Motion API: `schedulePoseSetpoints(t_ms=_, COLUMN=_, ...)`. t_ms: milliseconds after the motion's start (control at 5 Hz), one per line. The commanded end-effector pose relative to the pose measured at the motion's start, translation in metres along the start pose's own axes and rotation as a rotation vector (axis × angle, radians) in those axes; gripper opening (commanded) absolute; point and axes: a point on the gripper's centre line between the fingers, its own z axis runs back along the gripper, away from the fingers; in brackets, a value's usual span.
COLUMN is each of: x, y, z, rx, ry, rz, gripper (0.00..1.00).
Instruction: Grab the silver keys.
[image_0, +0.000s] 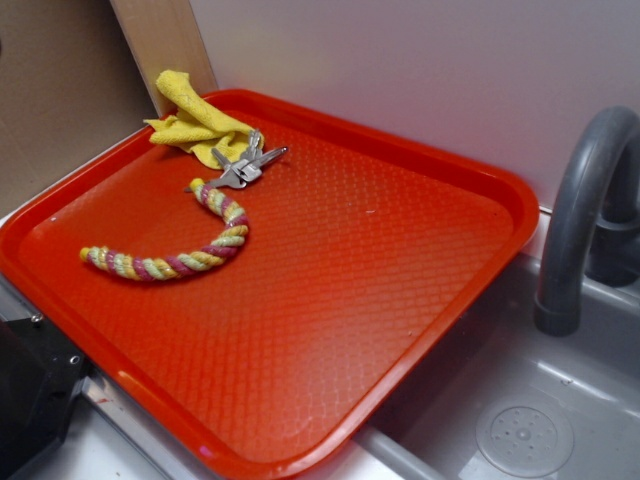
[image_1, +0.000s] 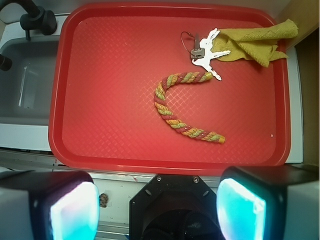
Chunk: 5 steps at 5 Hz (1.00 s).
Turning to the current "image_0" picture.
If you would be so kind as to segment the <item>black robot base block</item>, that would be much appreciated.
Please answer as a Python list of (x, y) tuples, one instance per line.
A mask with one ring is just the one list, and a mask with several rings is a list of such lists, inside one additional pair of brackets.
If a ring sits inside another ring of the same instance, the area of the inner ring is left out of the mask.
[(1, 323), (1, 477), (64, 444), (87, 375), (84, 353), (42, 316)]

